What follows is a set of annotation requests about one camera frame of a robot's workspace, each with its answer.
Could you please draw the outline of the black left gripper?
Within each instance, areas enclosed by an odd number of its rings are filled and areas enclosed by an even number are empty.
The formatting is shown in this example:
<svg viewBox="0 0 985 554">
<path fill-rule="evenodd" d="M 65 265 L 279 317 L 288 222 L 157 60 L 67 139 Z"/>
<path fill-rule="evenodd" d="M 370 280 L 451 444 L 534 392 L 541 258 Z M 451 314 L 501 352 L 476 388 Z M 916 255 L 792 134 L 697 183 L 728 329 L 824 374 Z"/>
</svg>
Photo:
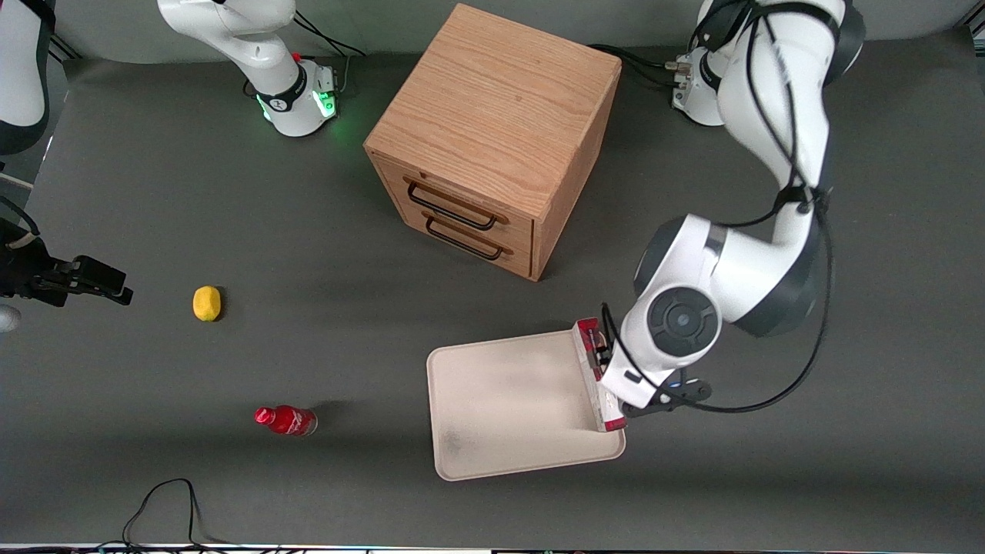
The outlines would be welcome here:
<svg viewBox="0 0 985 554">
<path fill-rule="evenodd" d="M 600 347 L 591 350 L 591 363 L 595 374 L 605 374 L 612 358 L 612 349 Z M 710 399 L 712 387 L 701 379 L 687 379 L 685 382 L 665 382 L 661 392 L 651 398 L 647 406 L 637 408 L 622 402 L 622 414 L 628 419 L 635 419 L 657 413 L 668 413 L 676 408 L 685 407 L 694 402 Z"/>
</svg>

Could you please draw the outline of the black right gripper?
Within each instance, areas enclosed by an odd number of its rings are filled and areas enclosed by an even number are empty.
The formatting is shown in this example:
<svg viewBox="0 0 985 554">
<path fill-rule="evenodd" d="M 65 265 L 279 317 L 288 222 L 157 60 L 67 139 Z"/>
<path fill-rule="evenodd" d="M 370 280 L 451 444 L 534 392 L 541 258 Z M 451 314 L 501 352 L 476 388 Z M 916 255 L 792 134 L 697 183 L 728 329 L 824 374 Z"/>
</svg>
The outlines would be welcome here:
<svg viewBox="0 0 985 554">
<path fill-rule="evenodd" d="M 59 270 L 65 262 L 52 257 L 45 243 L 32 239 L 21 248 L 10 243 L 22 241 L 28 231 L 3 219 L 1 221 L 1 295 L 3 298 L 37 299 L 43 304 L 62 308 L 69 293 L 66 274 Z M 89 256 L 73 259 L 73 292 L 110 299 L 116 304 L 130 305 L 133 291 L 125 286 L 127 275 Z"/>
</svg>

